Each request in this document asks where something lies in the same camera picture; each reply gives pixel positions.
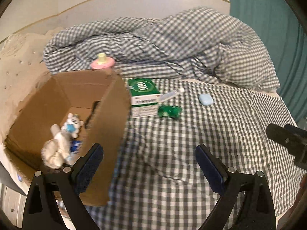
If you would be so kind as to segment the person's hand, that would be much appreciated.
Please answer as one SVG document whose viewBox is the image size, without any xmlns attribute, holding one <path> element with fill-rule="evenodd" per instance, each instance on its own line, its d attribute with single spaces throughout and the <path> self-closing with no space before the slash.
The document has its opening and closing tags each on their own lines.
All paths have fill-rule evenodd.
<svg viewBox="0 0 307 230">
<path fill-rule="evenodd" d="M 306 191 L 306 174 L 303 176 L 303 178 L 300 182 L 300 189 L 297 193 L 294 204 L 286 211 L 286 213 L 282 217 L 278 218 L 277 229 L 282 229 L 284 224 L 287 222 L 287 220 L 290 218 L 293 211 L 295 210 L 295 208 L 299 204 L 299 201 L 301 200 L 305 191 Z"/>
</svg>

